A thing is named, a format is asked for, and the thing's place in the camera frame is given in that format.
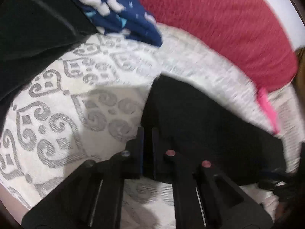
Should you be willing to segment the black pants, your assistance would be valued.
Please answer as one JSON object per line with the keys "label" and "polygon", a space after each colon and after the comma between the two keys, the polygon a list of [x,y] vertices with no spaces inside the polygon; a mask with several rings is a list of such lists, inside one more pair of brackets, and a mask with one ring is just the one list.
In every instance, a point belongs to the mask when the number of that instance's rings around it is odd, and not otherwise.
{"label": "black pants", "polygon": [[220,106],[192,85],[160,75],[150,89],[144,128],[143,175],[163,181],[157,154],[168,148],[215,164],[237,185],[259,182],[265,171],[285,171],[283,143]]}

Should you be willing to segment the white grey patterned bedsheet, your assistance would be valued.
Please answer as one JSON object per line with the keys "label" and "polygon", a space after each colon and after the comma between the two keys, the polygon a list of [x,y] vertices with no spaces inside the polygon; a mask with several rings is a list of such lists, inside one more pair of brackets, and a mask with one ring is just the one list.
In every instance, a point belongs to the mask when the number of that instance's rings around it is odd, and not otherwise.
{"label": "white grey patterned bedsheet", "polygon": [[26,209],[83,161],[106,160],[134,137],[153,80],[172,74],[270,130],[254,83],[185,31],[161,25],[160,48],[99,34],[54,61],[17,95],[1,137],[1,183]]}

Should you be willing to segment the pink folded cloth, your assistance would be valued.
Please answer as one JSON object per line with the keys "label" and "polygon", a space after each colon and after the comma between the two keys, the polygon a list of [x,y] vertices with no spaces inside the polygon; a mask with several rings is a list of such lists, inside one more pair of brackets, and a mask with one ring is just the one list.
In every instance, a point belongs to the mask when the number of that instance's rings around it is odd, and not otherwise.
{"label": "pink folded cloth", "polygon": [[261,107],[261,110],[265,113],[265,115],[267,116],[267,118],[271,124],[272,133],[274,135],[280,133],[280,127],[278,124],[278,116],[277,116],[275,109],[273,108],[273,106],[271,105],[271,103],[268,99],[267,90],[263,87],[257,86],[256,87],[256,99],[257,99],[259,106]]}

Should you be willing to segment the red patterned pillow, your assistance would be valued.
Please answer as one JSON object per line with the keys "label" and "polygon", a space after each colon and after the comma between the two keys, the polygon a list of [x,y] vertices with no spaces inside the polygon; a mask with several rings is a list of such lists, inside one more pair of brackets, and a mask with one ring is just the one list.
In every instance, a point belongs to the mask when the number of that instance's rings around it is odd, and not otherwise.
{"label": "red patterned pillow", "polygon": [[264,0],[139,0],[160,23],[181,28],[272,92],[297,74],[297,58]]}

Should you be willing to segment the dark clothed person leg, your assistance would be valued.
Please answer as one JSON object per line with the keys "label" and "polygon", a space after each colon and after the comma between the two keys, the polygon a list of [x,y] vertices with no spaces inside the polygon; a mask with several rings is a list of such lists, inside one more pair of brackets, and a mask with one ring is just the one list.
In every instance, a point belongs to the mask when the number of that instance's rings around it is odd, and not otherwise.
{"label": "dark clothed person leg", "polygon": [[1,123],[24,85],[94,33],[72,0],[1,0]]}

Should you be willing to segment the navy star print cloth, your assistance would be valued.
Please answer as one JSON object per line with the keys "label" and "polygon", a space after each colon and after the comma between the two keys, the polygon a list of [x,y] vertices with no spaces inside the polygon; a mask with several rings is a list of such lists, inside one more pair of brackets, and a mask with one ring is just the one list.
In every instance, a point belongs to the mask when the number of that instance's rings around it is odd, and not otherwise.
{"label": "navy star print cloth", "polygon": [[139,0],[73,0],[102,35],[162,46],[154,16]]}

